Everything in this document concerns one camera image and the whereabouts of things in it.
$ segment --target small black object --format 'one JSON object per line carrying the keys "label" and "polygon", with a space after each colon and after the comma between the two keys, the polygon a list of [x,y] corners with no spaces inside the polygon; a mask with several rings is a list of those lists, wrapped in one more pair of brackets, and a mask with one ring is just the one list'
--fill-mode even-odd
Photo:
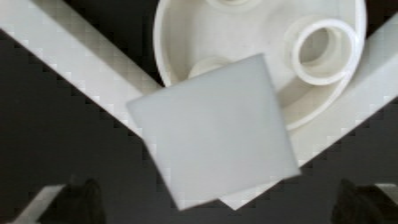
{"label": "small black object", "polygon": [[68,185],[39,218],[41,224],[105,224],[101,190],[94,180]]}
{"label": "small black object", "polygon": [[377,186],[341,181],[332,224],[398,224],[398,205]]}

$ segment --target white plastic part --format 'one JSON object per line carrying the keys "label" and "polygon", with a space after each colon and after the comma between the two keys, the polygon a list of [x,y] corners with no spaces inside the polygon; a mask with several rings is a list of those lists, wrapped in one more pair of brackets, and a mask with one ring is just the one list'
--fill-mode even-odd
{"label": "white plastic part", "polygon": [[299,175],[261,55],[128,107],[181,210]]}
{"label": "white plastic part", "polygon": [[54,199],[64,189],[64,185],[48,186],[41,189],[39,194],[34,197],[32,202],[14,219],[11,224],[38,224],[39,217],[48,209]]}
{"label": "white plastic part", "polygon": [[[293,130],[331,106],[352,79],[364,45],[364,1],[261,0],[242,13],[228,13],[215,5],[238,8],[254,2],[160,1],[155,22],[158,69],[171,86],[189,79],[196,64],[210,57],[235,62],[265,53],[288,129]],[[308,39],[322,44],[311,46]]]}
{"label": "white plastic part", "polygon": [[0,28],[139,134],[126,102],[160,87],[62,0],[2,0]]}
{"label": "white plastic part", "polygon": [[[398,15],[368,39],[361,66],[345,94],[315,120],[290,132],[300,166],[398,97],[396,40]],[[260,185],[242,194],[222,197],[222,201],[238,209],[270,187],[270,184]]]}

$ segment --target black background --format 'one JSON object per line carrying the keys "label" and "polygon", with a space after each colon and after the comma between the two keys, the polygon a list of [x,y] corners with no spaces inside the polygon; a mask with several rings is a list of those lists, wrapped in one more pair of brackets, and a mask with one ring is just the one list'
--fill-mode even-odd
{"label": "black background", "polygon": [[[157,0],[70,0],[157,80]],[[370,32],[398,1],[368,1]],[[178,212],[142,141],[62,77],[0,33],[0,223],[45,185],[96,178],[110,224],[329,223],[341,178],[398,183],[398,101],[235,212],[217,201]]]}

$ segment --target matte white panel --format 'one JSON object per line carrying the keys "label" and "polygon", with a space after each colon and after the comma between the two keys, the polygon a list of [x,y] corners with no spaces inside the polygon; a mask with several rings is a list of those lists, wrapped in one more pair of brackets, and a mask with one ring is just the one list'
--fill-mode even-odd
{"label": "matte white panel", "polygon": [[300,173],[261,55],[128,107],[180,209]]}

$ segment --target dark surface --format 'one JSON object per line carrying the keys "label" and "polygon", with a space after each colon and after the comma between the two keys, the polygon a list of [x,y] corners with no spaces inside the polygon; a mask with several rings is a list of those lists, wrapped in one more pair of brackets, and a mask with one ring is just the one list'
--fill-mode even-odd
{"label": "dark surface", "polygon": [[[157,0],[70,1],[158,77],[151,51]],[[370,1],[370,27],[398,9]],[[109,224],[329,223],[341,178],[398,183],[398,102],[306,165],[304,175],[233,212],[221,202],[178,212],[141,139],[0,34],[0,223],[50,184],[101,184]]]}
{"label": "dark surface", "polygon": [[398,224],[398,205],[375,185],[341,181],[331,220],[332,224]]}
{"label": "dark surface", "polygon": [[68,185],[39,217],[41,224],[105,224],[101,187],[94,180]]}

